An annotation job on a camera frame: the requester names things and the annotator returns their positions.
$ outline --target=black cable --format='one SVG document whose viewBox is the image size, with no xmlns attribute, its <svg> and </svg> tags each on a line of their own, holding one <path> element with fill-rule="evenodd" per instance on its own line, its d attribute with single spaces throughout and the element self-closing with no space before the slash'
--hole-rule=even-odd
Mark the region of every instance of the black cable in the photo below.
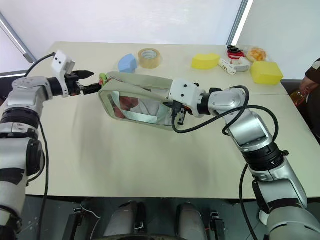
<svg viewBox="0 0 320 240">
<path fill-rule="evenodd" d="M 32 69 L 34 69 L 35 66 L 37 66 L 40 62 L 42 62 L 43 60 L 48 59 L 48 58 L 50 58 L 50 57 L 54 57 L 55 55 L 56 55 L 56 53 L 53 52 L 53 53 L 51 53 L 51 54 L 49 54 L 49 55 L 47 55 L 47 56 L 44 56 L 43 58 L 40 58 L 38 61 L 36 61 L 36 62 L 29 68 L 29 70 L 25 73 L 24 77 L 26 78 L 26 77 L 29 75 L 29 73 L 32 71 Z"/>
<path fill-rule="evenodd" d="M 243 106 L 241 108 L 241 110 L 239 111 L 239 113 L 232 119 L 231 122 L 229 122 L 227 125 L 224 126 L 224 128 L 222 129 L 222 134 L 226 135 L 226 136 L 230 136 L 228 132 L 226 132 L 228 130 L 228 128 L 230 128 L 230 126 L 232 124 L 234 124 L 240 117 L 241 115 L 244 113 L 244 111 L 246 110 L 246 106 L 248 106 L 249 103 L 249 98 L 250 98 L 250 94 L 249 94 L 249 90 L 248 88 L 246 88 L 245 86 L 233 86 L 233 88 L 235 89 L 243 89 L 245 92 L 245 100 L 243 103 Z"/>
<path fill-rule="evenodd" d="M 44 153 L 42 153 L 42 155 L 43 155 L 43 166 L 42 166 L 41 170 L 33 178 L 28 179 L 28 183 L 31 183 L 32 181 L 36 180 L 44 171 L 45 166 L 46 166 L 46 157 L 45 157 Z"/>
<path fill-rule="evenodd" d="M 42 126 L 41 121 L 39 121 L 39 125 L 40 125 L 40 128 L 41 128 L 42 138 L 43 138 L 44 145 L 45 145 L 46 164 L 45 164 L 45 188 L 44 188 L 44 195 L 43 195 L 41 211 L 40 211 L 40 216 L 39 216 L 38 232 L 37 232 L 37 235 L 36 235 L 36 239 L 37 240 L 40 240 L 40 236 L 41 236 L 41 227 L 42 227 L 42 221 L 43 221 L 43 217 L 44 217 L 46 201 L 47 201 L 47 196 L 48 196 L 48 188 L 49 188 L 49 150 L 48 150 L 48 142 L 47 142 L 47 139 L 46 139 L 46 136 L 45 136 L 45 132 L 44 132 L 44 128 Z"/>
<path fill-rule="evenodd" d="M 248 228 L 250 230 L 250 233 L 251 233 L 251 236 L 252 236 L 253 240 L 258 240 L 258 238 L 257 238 L 257 236 L 255 234 L 255 231 L 252 228 L 252 225 L 251 225 L 250 220 L 248 218 L 248 215 L 247 215 L 247 212 L 246 212 L 246 209 L 245 209 L 244 199 L 242 197 L 242 187 L 243 187 L 244 178 L 245 178 L 245 174 L 246 174 L 247 169 L 248 169 L 248 164 L 246 164 L 244 166 L 244 169 L 242 171 L 241 178 L 240 178 L 240 184 L 239 184 L 240 205 L 241 205 L 241 210 L 242 210 L 245 222 L 246 222 L 246 224 L 247 224 L 247 226 L 248 226 Z"/>
<path fill-rule="evenodd" d="M 231 109 L 231 110 L 226 111 L 226 112 L 224 112 L 224 113 L 222 113 L 222 114 L 219 114 L 218 116 L 215 116 L 215 117 L 211 118 L 211 119 L 208 120 L 208 121 L 205 121 L 205 122 L 203 122 L 203 123 L 201 123 L 201 124 L 199 124 L 199 125 L 197 125 L 197 126 L 194 126 L 194 127 L 191 127 L 191 128 L 189 128 L 189 129 L 185 129 L 185 130 L 178 130 L 178 129 L 176 128 L 176 125 L 175 125 L 176 114 L 173 113 L 173 114 L 172 114 L 172 122 L 171 122 L 171 123 L 172 123 L 172 128 L 173 128 L 173 130 L 174 130 L 176 133 L 178 133 L 178 134 L 186 134 L 186 133 L 195 131 L 195 130 L 197 130 L 197 129 L 200 129 L 200 128 L 208 125 L 208 124 L 211 124 L 211 123 L 213 123 L 214 121 L 216 121 L 216 120 L 218 120 L 218 119 L 220 119 L 220 118 L 223 118 L 224 116 L 226 116 L 226 115 L 228 115 L 228 114 L 230 114 L 230 113 L 239 111 L 239 110 L 241 110 L 241 108 L 243 108 L 243 107 L 240 106 L 240 107 Z M 278 123 L 278 120 L 277 120 L 277 117 L 275 116 L 275 114 L 274 114 L 271 110 L 269 110 L 268 108 L 266 108 L 266 107 L 264 107 L 264 106 L 258 106 L 258 105 L 248 105 L 248 106 L 244 107 L 244 109 L 259 109 L 259 110 L 263 110 L 263 111 L 267 112 L 267 113 L 272 117 L 273 122 L 274 122 L 274 134 L 273 134 L 273 139 L 272 139 L 272 141 L 274 142 L 274 141 L 276 140 L 277 136 L 278 136 L 278 133 L 279 133 L 279 123 Z"/>
</svg>

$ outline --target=blue sponge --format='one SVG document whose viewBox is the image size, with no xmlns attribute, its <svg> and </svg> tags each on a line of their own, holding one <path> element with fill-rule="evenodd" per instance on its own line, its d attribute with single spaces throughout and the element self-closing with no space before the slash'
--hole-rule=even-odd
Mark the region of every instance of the blue sponge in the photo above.
<svg viewBox="0 0 320 240">
<path fill-rule="evenodd" d="M 119 72 L 122 73 L 134 73 L 137 67 L 137 60 L 131 53 L 121 58 L 118 63 Z"/>
</svg>

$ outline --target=packing tape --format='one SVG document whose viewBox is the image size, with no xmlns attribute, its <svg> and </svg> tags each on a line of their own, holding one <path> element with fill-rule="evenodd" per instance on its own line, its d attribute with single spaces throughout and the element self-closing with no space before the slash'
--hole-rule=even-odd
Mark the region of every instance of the packing tape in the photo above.
<svg viewBox="0 0 320 240">
<path fill-rule="evenodd" d="M 154 48 L 141 49 L 138 57 L 140 66 L 144 69 L 154 69 L 160 65 L 160 52 Z"/>
</svg>

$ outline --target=silver arm segment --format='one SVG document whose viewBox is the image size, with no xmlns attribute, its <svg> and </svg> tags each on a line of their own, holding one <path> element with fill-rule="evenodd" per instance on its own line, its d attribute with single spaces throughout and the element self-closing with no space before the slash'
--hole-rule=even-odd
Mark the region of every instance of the silver arm segment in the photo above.
<svg viewBox="0 0 320 240">
<path fill-rule="evenodd" d="M 58 51 L 53 60 L 56 77 L 23 77 L 12 83 L 0 121 L 0 239 L 15 240 L 21 229 L 21 213 L 28 177 L 44 164 L 38 126 L 43 103 L 54 96 L 96 93 L 101 86 L 82 86 L 78 80 L 94 73 L 72 71 L 75 62 Z"/>
<path fill-rule="evenodd" d="M 241 107 L 245 102 L 245 93 L 238 88 L 213 89 L 209 93 L 197 88 L 188 81 L 173 81 L 169 100 L 196 111 L 195 117 L 219 115 Z M 238 113 L 224 116 L 226 124 Z M 246 109 L 229 127 L 228 133 L 254 178 L 252 188 L 259 207 L 270 214 L 267 222 L 270 239 L 320 239 L 320 224 L 305 209 L 308 204 L 305 190 L 286 158 L 286 151 L 279 150 L 262 118 Z"/>
<path fill-rule="evenodd" d="M 217 111 L 221 114 L 229 110 L 217 106 L 215 99 L 223 92 L 214 93 L 212 101 L 209 98 L 208 108 L 211 113 Z M 242 103 L 243 95 L 239 94 L 238 98 L 237 102 Z M 229 123 L 237 114 L 226 115 L 225 122 Z M 320 224 L 305 209 L 308 205 L 305 190 L 289 161 L 273 142 L 262 118 L 256 112 L 246 109 L 228 132 L 249 165 L 254 178 L 252 187 L 261 210 L 270 214 L 267 222 L 269 239 L 320 239 Z"/>
</svg>

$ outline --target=bottle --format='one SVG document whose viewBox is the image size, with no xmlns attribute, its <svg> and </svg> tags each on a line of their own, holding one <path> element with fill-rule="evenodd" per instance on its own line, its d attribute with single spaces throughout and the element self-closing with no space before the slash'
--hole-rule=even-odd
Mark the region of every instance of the bottle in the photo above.
<svg viewBox="0 0 320 240">
<path fill-rule="evenodd" d="M 294 91 L 293 93 L 291 93 L 290 95 L 294 105 L 296 107 L 298 107 L 300 104 L 302 104 L 306 98 L 307 98 L 307 95 L 303 94 L 299 89 Z"/>
</svg>

